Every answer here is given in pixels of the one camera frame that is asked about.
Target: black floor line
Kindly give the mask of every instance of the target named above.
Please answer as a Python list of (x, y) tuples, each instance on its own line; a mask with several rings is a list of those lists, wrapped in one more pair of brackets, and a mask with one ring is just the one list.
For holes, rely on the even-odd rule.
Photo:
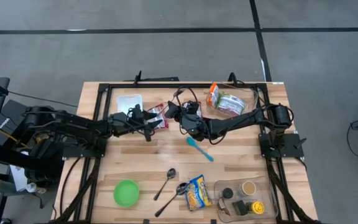
[(267, 61), (264, 38), (262, 36), (262, 31), (261, 31), (261, 28), (260, 28), (258, 11), (256, 9), (255, 0), (249, 0), (249, 4), (251, 6), (252, 18), (254, 20), (256, 39), (257, 39), (257, 42), (258, 42), (259, 55), (260, 55), (260, 59), (262, 61), (262, 69), (263, 69), (265, 81), (266, 82), (271, 82), (272, 81), (272, 76), (270, 75), (269, 63)]
[(262, 28), (262, 32), (358, 32), (358, 27)]
[(0, 34), (166, 34), (255, 32), (253, 27), (186, 27), (151, 29), (0, 30)]

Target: chip bag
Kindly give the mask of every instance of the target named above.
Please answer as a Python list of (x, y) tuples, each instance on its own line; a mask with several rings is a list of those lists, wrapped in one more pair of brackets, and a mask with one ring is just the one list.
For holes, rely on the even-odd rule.
[(212, 200), (208, 196), (203, 175), (189, 181), (185, 196), (187, 207), (190, 211), (212, 205)]

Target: red package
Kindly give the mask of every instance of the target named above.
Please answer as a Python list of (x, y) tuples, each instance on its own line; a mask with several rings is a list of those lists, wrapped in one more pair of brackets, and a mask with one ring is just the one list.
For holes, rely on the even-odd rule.
[(165, 117), (165, 111), (164, 111), (164, 105), (161, 103), (157, 106), (154, 106), (153, 108), (149, 109), (147, 112), (149, 113), (156, 113), (157, 116), (155, 118), (147, 120), (147, 122), (154, 122), (158, 120), (162, 120), (162, 122), (157, 125), (154, 129), (162, 129), (162, 128), (168, 128), (168, 121)]

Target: blue spatula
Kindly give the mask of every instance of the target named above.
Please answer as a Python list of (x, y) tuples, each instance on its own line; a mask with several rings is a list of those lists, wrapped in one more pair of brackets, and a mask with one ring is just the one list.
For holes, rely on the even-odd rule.
[(189, 144), (189, 146), (193, 146), (196, 149), (198, 149), (202, 154), (204, 154), (204, 156), (211, 162), (214, 161), (214, 158), (212, 158), (212, 156), (208, 155), (208, 153), (204, 152), (204, 150), (202, 150), (200, 147), (197, 146), (196, 141), (192, 138), (192, 137), (187, 137), (186, 139), (187, 144)]

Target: wooden tabletop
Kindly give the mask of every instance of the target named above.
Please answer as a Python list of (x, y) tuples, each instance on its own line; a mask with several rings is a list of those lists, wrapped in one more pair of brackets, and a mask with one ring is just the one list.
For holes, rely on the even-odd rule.
[[(99, 82), (84, 83), (77, 115), (92, 119), (98, 86)], [(267, 87), (271, 103), (289, 106), (284, 84), (267, 83)], [(174, 88), (114, 88), (109, 113), (117, 112), (117, 96), (140, 94), (143, 97), (143, 106), (147, 109), (160, 103), (166, 105), (168, 100), (172, 100), (175, 90)], [(201, 101), (204, 117), (225, 118), (212, 113), (207, 108), (205, 99), (208, 89), (194, 88), (193, 90)], [(254, 94), (251, 91), (229, 90), (229, 93), (250, 102), (247, 111), (252, 109)], [(180, 95), (180, 99), (181, 101), (193, 100), (193, 96), (189, 91), (185, 91)], [(108, 140), (106, 155), (100, 165), (92, 223), (142, 223), (145, 218), (149, 219), (151, 223), (210, 223), (211, 219), (217, 219), (220, 223), (216, 204), (189, 212), (184, 196), (177, 197), (159, 218), (155, 218), (154, 213), (174, 196), (179, 183), (186, 182), (200, 174), (204, 175), (209, 195), (212, 198), (214, 197), (214, 183), (218, 180), (268, 176), (265, 159), (260, 155), (258, 142), (260, 129), (258, 126), (231, 131), (218, 145), (210, 145), (207, 140), (198, 142), (202, 149), (214, 157), (214, 162), (210, 162), (195, 148), (187, 145), (186, 136), (180, 134), (178, 123), (172, 119), (168, 121), (169, 129), (156, 131), (151, 142), (146, 142), (144, 137), (137, 133), (119, 138), (111, 137)], [(295, 125), (293, 124), (287, 131), (294, 130)], [(63, 168), (55, 202), (55, 208), (58, 211), (63, 181), (74, 160), (74, 158), (67, 160)], [(68, 178), (63, 198), (63, 209), (70, 204), (78, 192), (83, 161), (84, 159), (81, 159), (77, 163)], [(283, 163), (290, 193), (307, 215), (317, 219), (305, 168), (291, 158), (283, 159)], [(168, 181), (158, 200), (154, 201), (154, 195), (165, 182), (167, 171), (172, 167), (177, 170), (176, 177)], [(140, 188), (139, 201), (131, 208), (122, 208), (113, 199), (114, 187), (123, 179), (135, 180)], [(281, 194), (279, 194), (279, 198), (283, 219), (286, 219), (287, 215)], [(85, 217), (87, 204), (88, 194), (85, 195), (81, 208), (82, 219)], [(275, 219), (251, 220), (246, 223), (255, 222), (275, 223)]]

